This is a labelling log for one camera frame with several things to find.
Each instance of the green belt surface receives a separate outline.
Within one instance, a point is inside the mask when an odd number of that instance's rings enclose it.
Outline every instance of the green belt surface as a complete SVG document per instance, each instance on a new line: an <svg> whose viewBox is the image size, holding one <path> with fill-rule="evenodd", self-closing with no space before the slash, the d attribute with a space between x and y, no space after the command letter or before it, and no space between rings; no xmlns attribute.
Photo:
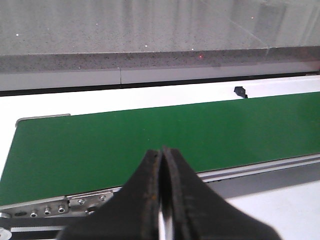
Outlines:
<svg viewBox="0 0 320 240"><path fill-rule="evenodd" d="M0 205L121 186L162 145L197 172L318 153L320 92L21 121Z"/></svg>

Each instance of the green conveyor belt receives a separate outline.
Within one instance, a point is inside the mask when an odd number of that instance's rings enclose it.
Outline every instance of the green conveyor belt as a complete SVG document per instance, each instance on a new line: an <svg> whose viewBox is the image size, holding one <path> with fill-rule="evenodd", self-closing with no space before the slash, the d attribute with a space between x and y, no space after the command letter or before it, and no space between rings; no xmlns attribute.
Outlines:
<svg viewBox="0 0 320 240"><path fill-rule="evenodd" d="M318 153L320 92L24 120L0 205L121 186L162 145L197 172Z"/></svg>

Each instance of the gray speckled stone surface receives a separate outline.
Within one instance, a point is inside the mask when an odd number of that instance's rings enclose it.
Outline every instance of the gray speckled stone surface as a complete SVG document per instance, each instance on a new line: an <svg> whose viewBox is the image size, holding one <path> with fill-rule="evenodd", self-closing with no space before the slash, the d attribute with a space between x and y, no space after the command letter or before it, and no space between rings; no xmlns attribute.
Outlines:
<svg viewBox="0 0 320 240"><path fill-rule="evenodd" d="M319 0L0 1L0 73L319 61L319 46Z"/></svg>

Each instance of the granite countertop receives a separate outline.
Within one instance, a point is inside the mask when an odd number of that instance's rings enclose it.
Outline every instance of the granite countertop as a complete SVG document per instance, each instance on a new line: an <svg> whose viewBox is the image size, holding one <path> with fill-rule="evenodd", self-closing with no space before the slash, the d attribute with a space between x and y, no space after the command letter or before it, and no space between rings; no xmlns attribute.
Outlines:
<svg viewBox="0 0 320 240"><path fill-rule="evenodd" d="M2 0L0 73L320 61L320 0Z"/></svg>

